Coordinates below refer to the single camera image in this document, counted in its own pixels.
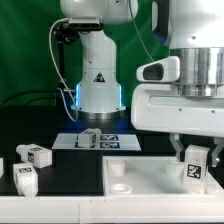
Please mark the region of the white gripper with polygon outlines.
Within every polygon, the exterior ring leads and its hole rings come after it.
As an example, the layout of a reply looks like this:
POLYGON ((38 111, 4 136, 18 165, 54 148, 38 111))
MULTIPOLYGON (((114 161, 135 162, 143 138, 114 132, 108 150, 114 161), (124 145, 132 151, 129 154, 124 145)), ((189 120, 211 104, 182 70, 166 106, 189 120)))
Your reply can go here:
POLYGON ((132 96, 131 122, 138 130, 167 132, 181 160, 180 134, 219 137, 214 139, 212 166, 224 149, 224 98, 182 97, 174 84, 138 85, 132 96))

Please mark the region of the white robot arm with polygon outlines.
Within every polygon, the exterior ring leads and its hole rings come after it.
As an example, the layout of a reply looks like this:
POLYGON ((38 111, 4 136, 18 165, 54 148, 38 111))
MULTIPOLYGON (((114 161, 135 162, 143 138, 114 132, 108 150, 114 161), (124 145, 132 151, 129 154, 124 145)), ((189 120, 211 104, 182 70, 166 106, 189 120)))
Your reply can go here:
MULTIPOLYGON (((83 46, 78 111, 90 117, 119 112, 116 45, 103 27, 133 20, 137 0, 60 0, 60 6, 83 46)), ((210 136, 224 149, 224 0, 153 0, 152 32, 170 55, 137 69, 133 126, 169 133, 176 150, 183 134, 210 136)))

